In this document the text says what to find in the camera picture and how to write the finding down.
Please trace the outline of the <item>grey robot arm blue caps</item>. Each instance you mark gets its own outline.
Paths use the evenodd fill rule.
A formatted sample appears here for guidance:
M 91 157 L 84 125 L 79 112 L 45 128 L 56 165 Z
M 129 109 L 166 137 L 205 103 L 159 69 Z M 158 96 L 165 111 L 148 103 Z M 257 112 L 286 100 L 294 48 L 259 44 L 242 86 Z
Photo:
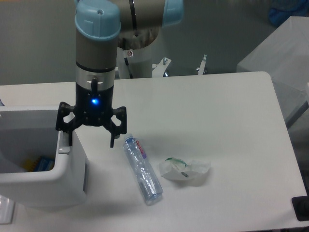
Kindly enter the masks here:
M 112 108 L 117 49 L 128 43 L 124 34 L 180 23 L 183 1 L 78 0 L 75 6 L 75 105 L 60 103 L 56 130 L 68 146 L 81 125 L 102 126 L 114 141 L 127 132 L 126 108 Z

